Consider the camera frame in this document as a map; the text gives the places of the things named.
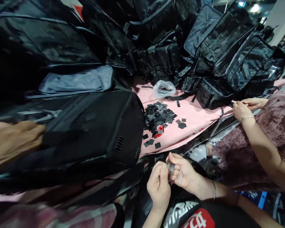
bangle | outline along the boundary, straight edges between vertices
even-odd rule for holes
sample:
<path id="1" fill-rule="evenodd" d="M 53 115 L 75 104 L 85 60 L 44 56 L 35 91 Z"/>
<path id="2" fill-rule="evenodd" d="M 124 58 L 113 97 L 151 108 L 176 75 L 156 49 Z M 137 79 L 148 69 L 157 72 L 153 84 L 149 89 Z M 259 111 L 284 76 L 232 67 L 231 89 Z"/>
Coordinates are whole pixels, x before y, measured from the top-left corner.
<path id="1" fill-rule="evenodd" d="M 246 118 L 254 118 L 254 116 L 247 116 L 247 117 L 243 117 L 240 122 L 242 122 L 243 119 L 246 119 Z"/>
<path id="2" fill-rule="evenodd" d="M 214 187 L 214 194 L 213 194 L 213 201 L 212 201 L 212 202 L 214 202 L 215 197 L 216 197 L 216 186 L 215 186 L 215 183 L 214 183 L 214 181 L 213 181 L 213 180 L 212 180 L 211 182 L 212 182 L 213 187 Z"/>

plastic bag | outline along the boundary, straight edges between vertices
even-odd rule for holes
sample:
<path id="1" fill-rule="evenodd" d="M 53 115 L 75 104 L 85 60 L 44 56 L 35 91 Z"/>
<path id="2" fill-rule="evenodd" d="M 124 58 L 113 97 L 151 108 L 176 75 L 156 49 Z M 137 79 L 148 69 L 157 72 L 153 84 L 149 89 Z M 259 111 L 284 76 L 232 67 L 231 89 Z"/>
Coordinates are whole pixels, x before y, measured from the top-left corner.
<path id="1" fill-rule="evenodd" d="M 176 88 L 172 82 L 159 80 L 153 87 L 153 93 L 157 99 L 162 99 L 174 95 Z"/>

red label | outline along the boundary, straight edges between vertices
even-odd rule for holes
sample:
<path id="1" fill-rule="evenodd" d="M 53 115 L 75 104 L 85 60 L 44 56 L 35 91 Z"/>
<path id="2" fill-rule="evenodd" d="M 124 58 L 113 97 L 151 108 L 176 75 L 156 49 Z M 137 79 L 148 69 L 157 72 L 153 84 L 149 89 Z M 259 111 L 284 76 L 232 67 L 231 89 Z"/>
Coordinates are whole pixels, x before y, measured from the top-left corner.
<path id="1" fill-rule="evenodd" d="M 215 228 L 215 223 L 207 210 L 199 208 L 188 219 L 183 228 Z"/>

backpack strap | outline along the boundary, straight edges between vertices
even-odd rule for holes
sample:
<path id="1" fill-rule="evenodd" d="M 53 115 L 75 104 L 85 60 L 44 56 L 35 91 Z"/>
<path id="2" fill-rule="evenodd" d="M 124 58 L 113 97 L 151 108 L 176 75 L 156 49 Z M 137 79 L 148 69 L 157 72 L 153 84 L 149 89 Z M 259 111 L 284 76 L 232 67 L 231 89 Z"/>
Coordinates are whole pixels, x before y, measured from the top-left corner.
<path id="1" fill-rule="evenodd" d="M 186 98 L 188 98 L 191 94 L 190 93 L 184 93 L 180 96 L 176 96 L 176 97 L 172 97 L 172 96 L 168 96 L 165 97 L 165 99 L 170 99 L 170 100 L 184 100 Z"/>

gray fabric panel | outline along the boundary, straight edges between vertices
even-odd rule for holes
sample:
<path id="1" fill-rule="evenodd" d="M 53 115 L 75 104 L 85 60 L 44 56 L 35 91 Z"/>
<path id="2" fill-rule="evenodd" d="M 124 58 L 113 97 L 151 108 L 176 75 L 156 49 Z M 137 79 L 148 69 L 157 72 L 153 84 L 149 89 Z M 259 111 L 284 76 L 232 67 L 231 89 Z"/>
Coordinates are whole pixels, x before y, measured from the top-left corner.
<path id="1" fill-rule="evenodd" d="M 210 5 L 203 6 L 184 44 L 185 50 L 191 56 L 195 56 L 197 47 L 212 31 L 221 17 L 222 15 Z"/>
<path id="2" fill-rule="evenodd" d="M 40 84 L 39 90 L 46 94 L 65 92 L 102 92 L 112 86 L 113 69 L 100 66 L 76 74 L 50 73 Z"/>
<path id="3" fill-rule="evenodd" d="M 203 7 L 206 4 L 210 4 L 211 0 L 200 0 L 201 6 Z"/>

